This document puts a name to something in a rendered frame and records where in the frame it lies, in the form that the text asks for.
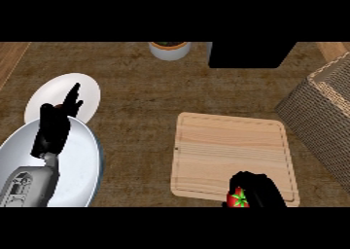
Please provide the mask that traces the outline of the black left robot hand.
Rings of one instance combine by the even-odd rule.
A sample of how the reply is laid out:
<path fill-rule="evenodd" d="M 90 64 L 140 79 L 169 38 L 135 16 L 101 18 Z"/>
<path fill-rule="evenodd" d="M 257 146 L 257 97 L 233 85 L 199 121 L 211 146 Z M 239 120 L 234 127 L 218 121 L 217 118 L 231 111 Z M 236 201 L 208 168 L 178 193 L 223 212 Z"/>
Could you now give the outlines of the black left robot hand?
<path fill-rule="evenodd" d="M 79 83 L 75 83 L 59 106 L 53 106 L 50 103 L 39 106 L 38 131 L 29 152 L 38 159 L 45 153 L 59 155 L 63 151 L 70 131 L 69 117 L 75 117 L 82 104 L 82 101 L 76 99 L 78 89 Z"/>

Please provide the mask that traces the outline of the woven wicker basket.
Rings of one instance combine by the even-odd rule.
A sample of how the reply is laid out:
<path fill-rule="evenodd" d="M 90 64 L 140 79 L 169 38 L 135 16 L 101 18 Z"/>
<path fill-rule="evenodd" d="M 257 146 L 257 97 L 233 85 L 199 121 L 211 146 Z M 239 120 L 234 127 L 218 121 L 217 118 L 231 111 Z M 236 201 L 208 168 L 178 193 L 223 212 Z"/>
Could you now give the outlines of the woven wicker basket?
<path fill-rule="evenodd" d="M 274 112 L 350 195 L 350 51 L 304 78 Z"/>

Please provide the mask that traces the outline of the white plate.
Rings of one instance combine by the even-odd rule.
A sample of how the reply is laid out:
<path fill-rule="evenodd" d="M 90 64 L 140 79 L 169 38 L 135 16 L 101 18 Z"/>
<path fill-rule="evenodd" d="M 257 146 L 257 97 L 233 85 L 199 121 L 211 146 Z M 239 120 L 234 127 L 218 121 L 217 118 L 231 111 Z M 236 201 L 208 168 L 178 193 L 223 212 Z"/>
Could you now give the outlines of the white plate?
<path fill-rule="evenodd" d="M 53 78 L 32 94 L 25 106 L 25 123 L 38 119 L 39 106 L 44 103 L 50 103 L 53 106 L 63 103 L 75 83 L 79 83 L 76 99 L 82 101 L 75 117 L 84 123 L 90 121 L 100 103 L 98 84 L 88 75 L 67 73 Z"/>

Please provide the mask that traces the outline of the large grey bowl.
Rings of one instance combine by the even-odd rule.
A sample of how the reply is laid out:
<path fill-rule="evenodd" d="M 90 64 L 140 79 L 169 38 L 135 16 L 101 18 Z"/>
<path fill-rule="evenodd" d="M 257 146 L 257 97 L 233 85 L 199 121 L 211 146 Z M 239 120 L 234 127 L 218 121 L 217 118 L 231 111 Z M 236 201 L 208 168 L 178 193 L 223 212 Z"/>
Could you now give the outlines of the large grey bowl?
<path fill-rule="evenodd" d="M 48 207 L 84 207 L 94 199 L 103 171 L 100 144 L 87 125 L 69 118 L 70 132 L 59 155 L 60 178 Z M 39 120 L 25 124 L 0 146 L 0 194 L 11 172 L 20 166 L 42 166 L 29 155 Z"/>

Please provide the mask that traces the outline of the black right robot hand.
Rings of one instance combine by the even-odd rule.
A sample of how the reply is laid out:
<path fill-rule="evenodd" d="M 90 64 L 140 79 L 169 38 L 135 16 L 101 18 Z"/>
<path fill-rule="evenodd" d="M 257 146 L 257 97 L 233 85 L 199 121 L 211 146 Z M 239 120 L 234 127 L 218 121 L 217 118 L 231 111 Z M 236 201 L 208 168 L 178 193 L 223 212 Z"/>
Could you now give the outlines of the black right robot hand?
<path fill-rule="evenodd" d="M 243 190 L 249 208 L 286 207 L 274 182 L 265 174 L 239 171 L 229 179 L 229 190 L 226 194 L 233 194 L 236 187 Z"/>

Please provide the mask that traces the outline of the black appliance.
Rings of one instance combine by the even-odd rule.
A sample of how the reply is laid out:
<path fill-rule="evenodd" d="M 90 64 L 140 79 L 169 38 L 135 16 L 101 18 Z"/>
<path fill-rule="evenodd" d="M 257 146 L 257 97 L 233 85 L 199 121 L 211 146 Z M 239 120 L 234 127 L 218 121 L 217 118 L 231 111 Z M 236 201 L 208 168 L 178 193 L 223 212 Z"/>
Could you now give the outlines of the black appliance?
<path fill-rule="evenodd" d="M 214 42 L 208 52 L 211 68 L 277 68 L 294 42 Z"/>

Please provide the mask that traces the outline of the pale wooden cutting board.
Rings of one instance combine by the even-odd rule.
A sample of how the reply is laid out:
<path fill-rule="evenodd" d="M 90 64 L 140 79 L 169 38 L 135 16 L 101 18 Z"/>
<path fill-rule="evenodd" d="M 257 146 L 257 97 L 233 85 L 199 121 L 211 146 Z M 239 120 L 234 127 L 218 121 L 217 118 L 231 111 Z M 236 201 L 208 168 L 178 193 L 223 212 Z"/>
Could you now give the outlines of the pale wooden cutting board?
<path fill-rule="evenodd" d="M 174 133 L 172 194 L 223 201 L 229 178 L 240 171 L 267 175 L 285 204 L 299 205 L 282 123 L 180 113 Z"/>

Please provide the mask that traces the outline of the white plant pot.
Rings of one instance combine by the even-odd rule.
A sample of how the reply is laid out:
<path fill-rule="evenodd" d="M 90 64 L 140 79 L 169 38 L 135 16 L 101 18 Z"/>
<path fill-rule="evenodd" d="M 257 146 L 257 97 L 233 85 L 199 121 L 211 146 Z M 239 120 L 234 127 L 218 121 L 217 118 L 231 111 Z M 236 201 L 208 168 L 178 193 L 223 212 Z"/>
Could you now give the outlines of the white plant pot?
<path fill-rule="evenodd" d="M 189 50 L 190 50 L 189 42 L 181 42 L 174 46 L 162 46 L 155 42 L 149 43 L 149 51 L 152 55 L 165 61 L 174 61 L 181 59 L 187 55 Z"/>

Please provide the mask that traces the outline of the red tomato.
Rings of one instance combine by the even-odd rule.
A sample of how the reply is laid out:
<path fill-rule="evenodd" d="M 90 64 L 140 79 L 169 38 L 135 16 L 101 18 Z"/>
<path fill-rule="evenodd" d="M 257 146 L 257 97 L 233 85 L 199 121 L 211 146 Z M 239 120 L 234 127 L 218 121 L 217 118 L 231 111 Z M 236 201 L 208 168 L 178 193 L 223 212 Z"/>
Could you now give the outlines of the red tomato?
<path fill-rule="evenodd" d="M 249 206 L 243 190 L 239 187 L 234 188 L 233 194 L 226 195 L 226 206 L 227 207 L 248 207 Z"/>

